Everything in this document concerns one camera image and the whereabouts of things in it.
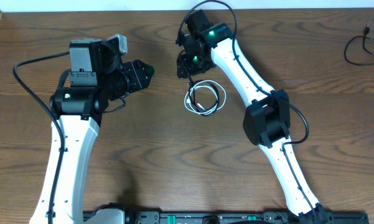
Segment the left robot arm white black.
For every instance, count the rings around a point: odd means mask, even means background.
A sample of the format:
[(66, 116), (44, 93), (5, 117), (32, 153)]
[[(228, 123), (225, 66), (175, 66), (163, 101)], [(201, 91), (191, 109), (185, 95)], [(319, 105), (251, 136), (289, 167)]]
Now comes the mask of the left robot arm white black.
[(31, 223), (126, 223), (124, 208), (110, 203), (92, 213), (83, 211), (83, 194), (91, 150), (108, 103), (124, 101), (147, 88), (152, 66), (123, 62), (127, 38), (80, 39), (69, 45), (71, 67), (61, 74), (50, 97), (52, 142), (39, 202)]

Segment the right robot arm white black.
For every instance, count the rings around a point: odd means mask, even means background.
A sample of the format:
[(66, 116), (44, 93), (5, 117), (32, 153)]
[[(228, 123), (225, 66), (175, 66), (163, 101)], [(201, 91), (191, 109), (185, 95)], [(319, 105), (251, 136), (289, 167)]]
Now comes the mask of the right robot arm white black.
[(203, 10), (191, 9), (183, 18), (175, 40), (183, 49), (177, 57), (177, 76), (190, 80), (194, 75), (219, 67), (231, 81), (245, 104), (243, 130), (252, 144), (268, 158), (283, 189), (288, 210), (299, 223), (333, 223), (335, 217), (324, 210), (311, 191), (299, 167), (289, 128), (290, 112), (303, 114), (289, 102), (284, 90), (275, 90), (263, 80), (243, 55), (236, 30), (225, 23), (211, 23)]

